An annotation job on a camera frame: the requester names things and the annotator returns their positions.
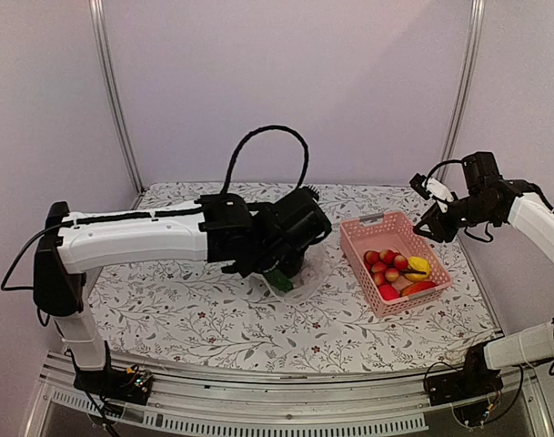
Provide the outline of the clear zip top bag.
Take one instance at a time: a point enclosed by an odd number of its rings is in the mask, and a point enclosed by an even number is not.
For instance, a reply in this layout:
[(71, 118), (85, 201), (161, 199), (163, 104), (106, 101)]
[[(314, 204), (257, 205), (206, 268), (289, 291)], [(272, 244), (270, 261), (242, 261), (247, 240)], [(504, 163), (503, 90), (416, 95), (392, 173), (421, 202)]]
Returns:
[(333, 273), (339, 261), (339, 254), (325, 243), (307, 249), (299, 273), (289, 282), (291, 290), (281, 290), (263, 275), (253, 273), (248, 282), (254, 291), (268, 294), (270, 298), (287, 305), (298, 305), (311, 298)]

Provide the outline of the yellow lemon toy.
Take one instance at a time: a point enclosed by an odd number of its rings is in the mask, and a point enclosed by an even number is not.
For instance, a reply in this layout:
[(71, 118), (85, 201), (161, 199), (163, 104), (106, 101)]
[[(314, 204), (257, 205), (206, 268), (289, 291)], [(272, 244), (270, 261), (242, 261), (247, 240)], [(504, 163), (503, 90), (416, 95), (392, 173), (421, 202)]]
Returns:
[(421, 257), (408, 258), (408, 273), (404, 277), (411, 282), (421, 282), (429, 278), (431, 266), (427, 259)]

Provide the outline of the red strawberry toy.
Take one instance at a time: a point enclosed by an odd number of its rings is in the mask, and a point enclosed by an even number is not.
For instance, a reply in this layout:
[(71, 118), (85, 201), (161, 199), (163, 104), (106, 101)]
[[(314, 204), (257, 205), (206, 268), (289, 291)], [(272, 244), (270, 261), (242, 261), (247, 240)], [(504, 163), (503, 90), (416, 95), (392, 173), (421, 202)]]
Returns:
[(400, 293), (390, 284), (384, 284), (378, 287), (378, 291), (383, 300), (390, 301), (400, 298)]

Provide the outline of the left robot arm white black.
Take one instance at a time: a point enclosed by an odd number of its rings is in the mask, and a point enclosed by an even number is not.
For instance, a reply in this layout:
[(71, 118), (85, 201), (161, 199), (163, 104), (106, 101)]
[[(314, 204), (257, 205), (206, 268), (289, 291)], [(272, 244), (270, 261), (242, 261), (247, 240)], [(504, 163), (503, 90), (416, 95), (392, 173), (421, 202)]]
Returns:
[(55, 319), (63, 342), (102, 395), (120, 388), (106, 343), (84, 296), (89, 270), (117, 264), (181, 259), (223, 263), (223, 272), (292, 279), (307, 249), (332, 224), (311, 187), (278, 201), (248, 203), (222, 189), (168, 209), (85, 214), (52, 205), (34, 255), (35, 305)]

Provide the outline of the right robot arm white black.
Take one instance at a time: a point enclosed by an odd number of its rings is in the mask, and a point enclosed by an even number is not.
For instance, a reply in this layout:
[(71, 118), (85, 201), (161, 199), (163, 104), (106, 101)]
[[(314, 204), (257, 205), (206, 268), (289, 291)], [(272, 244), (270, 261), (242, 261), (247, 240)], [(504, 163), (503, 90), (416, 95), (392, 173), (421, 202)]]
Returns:
[[(450, 164), (462, 167), (468, 191), (464, 198), (434, 178), (436, 171)], [(554, 207), (537, 184), (503, 178), (493, 153), (478, 151), (442, 161), (427, 175), (417, 173), (409, 185), (423, 199), (434, 202), (414, 226), (415, 234), (449, 243), (461, 229), (509, 225), (554, 265)], [(492, 372), (545, 362), (554, 363), (554, 318), (470, 348), (466, 354), (469, 366), (457, 375), (456, 389), (462, 396), (474, 397), (489, 385)]]

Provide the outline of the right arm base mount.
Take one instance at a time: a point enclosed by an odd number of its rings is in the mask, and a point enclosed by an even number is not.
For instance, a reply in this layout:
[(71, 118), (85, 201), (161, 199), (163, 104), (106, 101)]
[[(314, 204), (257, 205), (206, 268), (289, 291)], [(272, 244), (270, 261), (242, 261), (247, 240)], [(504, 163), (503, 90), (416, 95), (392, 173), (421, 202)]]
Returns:
[(487, 423), (503, 389), (500, 371), (493, 371), (487, 367), (484, 351), (486, 345), (486, 342), (482, 342), (470, 347), (459, 370), (440, 361), (428, 368), (423, 379), (423, 388), (432, 406), (480, 396), (494, 396), (492, 401), (483, 400), (455, 408), (455, 419), (467, 427)]

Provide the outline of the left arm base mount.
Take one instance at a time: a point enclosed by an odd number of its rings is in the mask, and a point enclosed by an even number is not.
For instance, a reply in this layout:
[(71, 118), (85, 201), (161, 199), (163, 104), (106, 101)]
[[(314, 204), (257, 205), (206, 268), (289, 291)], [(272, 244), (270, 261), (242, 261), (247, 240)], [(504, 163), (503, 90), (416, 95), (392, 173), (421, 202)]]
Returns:
[(108, 362), (101, 371), (82, 371), (74, 363), (74, 386), (102, 401), (114, 400), (146, 406), (154, 382), (153, 373), (133, 365), (126, 370), (113, 368)]

